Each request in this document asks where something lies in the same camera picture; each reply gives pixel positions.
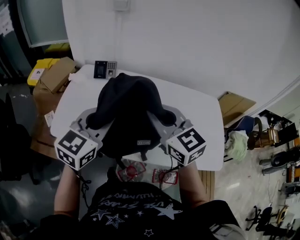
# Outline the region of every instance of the office chair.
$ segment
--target office chair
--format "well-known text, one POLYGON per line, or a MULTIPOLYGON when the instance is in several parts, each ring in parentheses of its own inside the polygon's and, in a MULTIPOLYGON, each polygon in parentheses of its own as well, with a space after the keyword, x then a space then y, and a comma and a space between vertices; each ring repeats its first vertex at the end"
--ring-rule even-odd
MULTIPOLYGON (((263 130, 262 122, 259 118, 253 118, 250 116, 244 116, 240 120, 238 120, 236 123, 232 124, 229 128, 224 129, 225 130, 225 142, 229 139, 229 133, 232 131, 241 131, 244 130, 249 137, 247 141, 247 147, 249 150, 253 150, 255 147, 255 142, 260 138, 261 132, 263 130), (253 132, 254 126, 258 126, 258 132, 253 132)), ((233 160, 233 158, 230 158, 227 155, 224 155, 224 162, 228 162, 230 160, 233 160)))
POLYGON ((251 224, 251 226, 249 228, 246 228, 246 231, 249 231, 252 228, 252 226, 254 224, 257 224, 258 221, 260 220, 259 216, 260 216, 262 210, 261 209, 257 209, 256 206, 254 206, 254 208, 255 208, 255 216, 254 216, 254 218, 253 219, 246 218, 247 222, 253 221, 252 224, 251 224))

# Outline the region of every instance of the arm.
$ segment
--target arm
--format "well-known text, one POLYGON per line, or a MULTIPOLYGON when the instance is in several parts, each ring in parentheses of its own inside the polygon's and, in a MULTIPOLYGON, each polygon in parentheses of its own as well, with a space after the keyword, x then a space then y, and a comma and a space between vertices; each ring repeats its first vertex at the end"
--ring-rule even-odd
POLYGON ((178 172, 180 196, 183 204, 195 208, 209 202, 195 161, 180 168, 178 172))
POLYGON ((78 218, 80 180, 75 172, 65 165, 54 199, 54 214, 78 218))

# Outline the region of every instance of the black device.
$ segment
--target black device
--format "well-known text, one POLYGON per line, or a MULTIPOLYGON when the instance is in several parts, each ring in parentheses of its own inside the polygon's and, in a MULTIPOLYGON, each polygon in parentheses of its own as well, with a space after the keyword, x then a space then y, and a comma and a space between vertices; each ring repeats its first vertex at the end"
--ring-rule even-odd
POLYGON ((115 61, 95 61, 94 78, 116 77, 117 62, 115 61))
POLYGON ((283 151, 275 154, 271 159, 262 159, 259 165, 271 167, 262 170, 263 175, 274 173, 281 169, 288 168, 290 165, 296 164, 300 159, 300 148, 294 147, 288 151, 283 151))

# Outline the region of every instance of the black t-shirt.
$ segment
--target black t-shirt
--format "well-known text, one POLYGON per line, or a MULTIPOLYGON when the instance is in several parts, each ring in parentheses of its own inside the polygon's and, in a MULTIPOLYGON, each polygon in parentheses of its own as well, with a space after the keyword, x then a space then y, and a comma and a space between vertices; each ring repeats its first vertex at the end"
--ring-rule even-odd
POLYGON ((65 215, 41 220, 32 239, 137 239, 189 237, 216 239, 211 227, 238 226, 227 203, 212 201, 187 209, 148 183, 105 183, 78 221, 65 215))

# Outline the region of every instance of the white table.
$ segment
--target white table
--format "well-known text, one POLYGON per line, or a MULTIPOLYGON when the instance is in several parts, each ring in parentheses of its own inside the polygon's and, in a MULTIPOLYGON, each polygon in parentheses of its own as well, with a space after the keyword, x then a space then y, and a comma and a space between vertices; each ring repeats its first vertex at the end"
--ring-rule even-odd
MULTIPOLYGON (((127 75, 140 75, 118 70, 127 75)), ((76 81, 71 81, 63 94, 51 126, 51 134, 55 137, 66 133, 72 121, 84 110, 97 107, 100 91, 107 83, 106 79, 94 79, 94 65, 84 65, 77 73, 76 81)), ((196 160, 199 170, 218 171, 222 168, 224 157, 224 130, 218 100, 199 91, 189 89, 154 77, 140 75, 151 79, 165 105, 178 108, 190 119, 199 134, 207 143, 204 154, 196 160)), ((162 166, 171 166, 170 157, 159 147, 147 152, 148 160, 162 166)), ((142 161, 140 153, 124 156, 125 158, 142 161)))

